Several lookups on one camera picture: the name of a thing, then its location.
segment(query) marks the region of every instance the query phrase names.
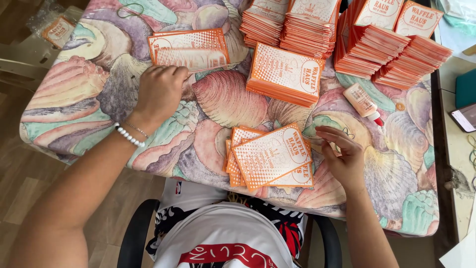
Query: glue bottle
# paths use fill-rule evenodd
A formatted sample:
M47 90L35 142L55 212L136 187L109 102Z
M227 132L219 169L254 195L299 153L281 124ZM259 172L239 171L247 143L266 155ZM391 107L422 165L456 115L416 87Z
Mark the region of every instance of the glue bottle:
M359 83L351 85L343 94L360 116L373 120L379 126L384 125L377 112L377 105Z

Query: phone screen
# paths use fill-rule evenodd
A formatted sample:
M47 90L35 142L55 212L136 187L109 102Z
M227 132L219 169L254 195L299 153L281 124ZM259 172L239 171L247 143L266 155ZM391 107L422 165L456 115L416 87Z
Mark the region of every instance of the phone screen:
M476 103L451 112L451 116L464 131L476 131Z

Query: white t-shirt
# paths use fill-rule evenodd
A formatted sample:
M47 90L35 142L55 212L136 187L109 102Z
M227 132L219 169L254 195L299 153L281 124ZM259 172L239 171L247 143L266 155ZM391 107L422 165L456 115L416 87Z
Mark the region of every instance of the white t-shirt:
M157 248L154 268L295 268L275 226L238 203L199 208L178 222Z

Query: green rubber band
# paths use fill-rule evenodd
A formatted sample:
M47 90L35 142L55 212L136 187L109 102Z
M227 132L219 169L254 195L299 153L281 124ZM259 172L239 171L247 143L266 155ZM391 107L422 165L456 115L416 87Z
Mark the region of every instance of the green rubber band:
M142 11L139 12L139 14L130 13L130 14L127 15L126 17L121 17L121 16L119 15L119 11L120 11L121 9L126 8L126 7L128 7L128 6L131 6L131 5L138 5L138 6L142 7ZM118 15L119 18L125 19L125 18L128 18L128 17L130 17L130 16L137 16L137 17L138 17L138 16L140 16L143 12L144 12L144 6L143 6L143 5L141 5L141 4L139 4L139 3L131 3L131 4L127 4L127 5L125 5L125 6L120 7L120 8L116 11L116 14Z

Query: black office chair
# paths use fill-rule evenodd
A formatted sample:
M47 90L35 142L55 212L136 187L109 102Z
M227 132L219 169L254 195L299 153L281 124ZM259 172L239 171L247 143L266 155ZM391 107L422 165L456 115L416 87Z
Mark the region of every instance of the black office chair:
M150 219L159 204L160 201L156 199L148 199L134 212L122 240L117 268L140 268ZM307 216L313 218L319 225L324 242L324 267L342 268L339 237L332 222L324 216L312 214Z

